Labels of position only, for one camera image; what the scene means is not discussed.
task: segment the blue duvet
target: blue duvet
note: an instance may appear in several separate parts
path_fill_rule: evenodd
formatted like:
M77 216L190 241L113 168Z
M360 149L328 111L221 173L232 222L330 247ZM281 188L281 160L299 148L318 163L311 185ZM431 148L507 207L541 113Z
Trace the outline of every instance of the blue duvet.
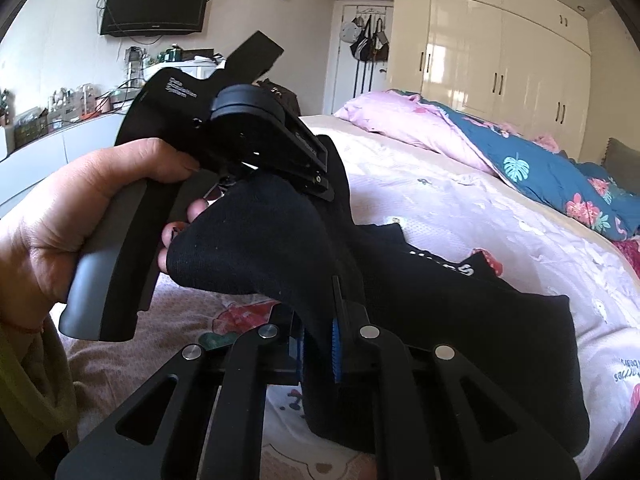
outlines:
M619 188L597 164L574 164L544 148L435 102L523 195L576 219L609 240L640 228L640 196Z

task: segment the television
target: television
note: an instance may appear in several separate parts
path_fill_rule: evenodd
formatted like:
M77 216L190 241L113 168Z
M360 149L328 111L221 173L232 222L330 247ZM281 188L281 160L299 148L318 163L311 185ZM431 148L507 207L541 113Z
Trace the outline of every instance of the television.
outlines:
M207 0L106 0L100 34L168 36L202 32Z

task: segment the bracelet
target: bracelet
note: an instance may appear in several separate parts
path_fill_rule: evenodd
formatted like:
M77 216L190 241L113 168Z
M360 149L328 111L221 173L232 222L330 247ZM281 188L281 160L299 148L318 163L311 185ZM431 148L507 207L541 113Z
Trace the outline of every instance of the bracelet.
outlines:
M42 334L44 332L44 321L40 325L40 328L25 328L23 326L18 326L14 323L5 321L3 319L0 319L0 324L7 326L15 330L16 332L20 332L21 334L36 335L36 334Z

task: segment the gray pillow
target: gray pillow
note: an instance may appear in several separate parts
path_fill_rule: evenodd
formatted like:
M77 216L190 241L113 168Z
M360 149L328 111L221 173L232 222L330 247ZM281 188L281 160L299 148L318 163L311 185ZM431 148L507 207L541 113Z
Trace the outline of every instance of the gray pillow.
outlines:
M631 193L640 194L640 152L611 137L602 165L616 184Z

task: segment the grip handle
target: grip handle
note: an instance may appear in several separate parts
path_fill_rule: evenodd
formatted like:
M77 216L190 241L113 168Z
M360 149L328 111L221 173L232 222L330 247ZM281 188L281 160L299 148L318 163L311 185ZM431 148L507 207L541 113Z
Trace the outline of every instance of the grip handle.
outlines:
M94 341L133 338L137 313L148 309L158 279L164 225L186 219L189 203L217 181L200 170L184 183L145 179L122 189L82 247L60 332Z

